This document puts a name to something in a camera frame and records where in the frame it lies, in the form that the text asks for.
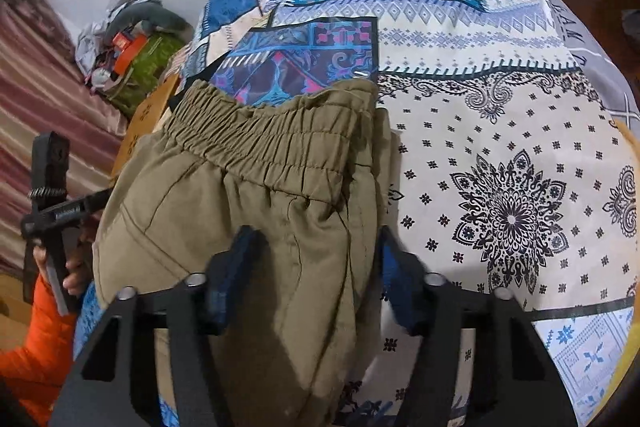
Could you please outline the left hand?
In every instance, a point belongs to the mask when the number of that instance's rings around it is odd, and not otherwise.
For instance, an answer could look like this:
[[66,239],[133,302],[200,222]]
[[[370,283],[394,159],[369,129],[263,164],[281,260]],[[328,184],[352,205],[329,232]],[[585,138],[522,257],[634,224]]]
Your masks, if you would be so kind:
[[[70,272],[70,275],[65,277],[62,286],[71,296],[81,296],[93,280],[91,256],[92,244],[96,239],[97,229],[98,221],[96,221],[96,219],[89,218],[82,222],[75,248],[66,253],[66,269]],[[34,256],[40,277],[43,282],[49,286],[50,283],[47,274],[48,253],[40,239],[35,240],[32,255]]]

